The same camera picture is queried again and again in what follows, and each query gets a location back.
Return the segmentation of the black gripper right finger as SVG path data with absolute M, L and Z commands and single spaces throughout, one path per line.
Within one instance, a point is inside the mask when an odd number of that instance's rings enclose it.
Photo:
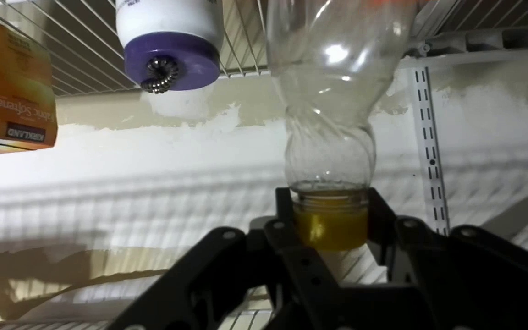
M 477 226 L 440 235 L 369 191 L 387 282 L 365 306 L 376 330 L 528 330 L 528 251 Z

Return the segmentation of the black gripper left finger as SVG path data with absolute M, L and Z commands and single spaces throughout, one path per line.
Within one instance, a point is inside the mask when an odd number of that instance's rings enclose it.
M 338 286 L 295 231 L 292 193 L 275 191 L 275 215 L 242 233 L 217 227 L 129 304 L 108 330 L 217 330 L 253 288 L 273 301 L 268 330 L 336 330 Z

